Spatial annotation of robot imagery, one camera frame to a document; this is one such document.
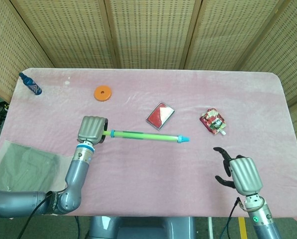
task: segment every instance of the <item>table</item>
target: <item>table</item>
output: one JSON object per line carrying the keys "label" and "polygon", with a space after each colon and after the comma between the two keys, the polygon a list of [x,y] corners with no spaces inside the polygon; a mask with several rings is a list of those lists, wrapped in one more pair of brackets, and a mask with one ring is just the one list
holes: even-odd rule
{"label": "table", "polygon": [[[274,217],[297,218],[297,141],[279,78],[272,73],[127,69],[40,69],[24,74],[42,88],[32,94],[19,79],[0,136],[41,150],[72,155],[83,116],[108,118],[108,129],[157,133],[145,122],[159,102],[175,109],[160,133],[189,143],[107,137],[96,145],[82,191],[70,215],[227,217],[238,193],[227,179],[221,146],[252,157]],[[94,99],[109,85],[106,102]],[[227,135],[199,121],[217,108]],[[246,216],[236,209],[234,216]]]}

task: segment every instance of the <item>orange ring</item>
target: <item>orange ring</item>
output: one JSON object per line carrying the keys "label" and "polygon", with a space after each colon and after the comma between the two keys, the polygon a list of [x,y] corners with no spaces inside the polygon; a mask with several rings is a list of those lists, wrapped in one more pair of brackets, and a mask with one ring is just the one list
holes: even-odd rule
{"label": "orange ring", "polygon": [[99,86],[94,91],[94,97],[98,101],[107,101],[112,95],[112,90],[108,86]]}

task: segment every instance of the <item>green tube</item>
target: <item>green tube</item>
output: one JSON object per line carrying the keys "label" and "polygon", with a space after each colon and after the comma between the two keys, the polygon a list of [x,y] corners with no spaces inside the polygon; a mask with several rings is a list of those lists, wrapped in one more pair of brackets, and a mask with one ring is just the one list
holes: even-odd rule
{"label": "green tube", "polygon": [[189,138],[178,135],[166,135],[158,133],[142,133],[142,132],[131,132],[131,131],[104,131],[103,135],[119,138],[132,138],[132,139],[146,139],[146,140],[158,140],[158,141],[167,141],[167,142],[188,142]]}

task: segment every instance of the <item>blue spray bottle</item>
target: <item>blue spray bottle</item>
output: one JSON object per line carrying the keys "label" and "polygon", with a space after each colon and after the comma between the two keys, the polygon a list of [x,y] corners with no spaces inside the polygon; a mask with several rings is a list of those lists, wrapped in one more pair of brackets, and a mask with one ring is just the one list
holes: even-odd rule
{"label": "blue spray bottle", "polygon": [[22,72],[19,73],[19,76],[21,77],[23,83],[36,95],[40,95],[42,93],[41,88],[34,82],[33,79],[30,77],[27,77]]}

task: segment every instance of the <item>gray robotic arm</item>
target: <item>gray robotic arm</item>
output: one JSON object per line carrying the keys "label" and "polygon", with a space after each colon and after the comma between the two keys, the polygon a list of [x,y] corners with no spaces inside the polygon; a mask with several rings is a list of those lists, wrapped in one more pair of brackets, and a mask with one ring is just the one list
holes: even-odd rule
{"label": "gray robotic arm", "polygon": [[93,145],[105,139],[107,119],[85,116],[78,134],[78,141],[65,181],[66,189],[60,192],[5,192],[0,191],[0,217],[29,216],[39,205],[36,214],[67,214],[81,204],[81,189],[94,153]]}
{"label": "gray robotic arm", "polygon": [[229,177],[232,176],[233,181],[223,180],[219,176],[215,178],[220,184],[235,188],[238,193],[246,196],[245,208],[241,202],[239,205],[249,214],[258,239],[281,239],[268,204],[259,195],[263,185],[252,158],[242,155],[231,158],[223,148],[216,147],[213,149],[223,156],[224,169]]}

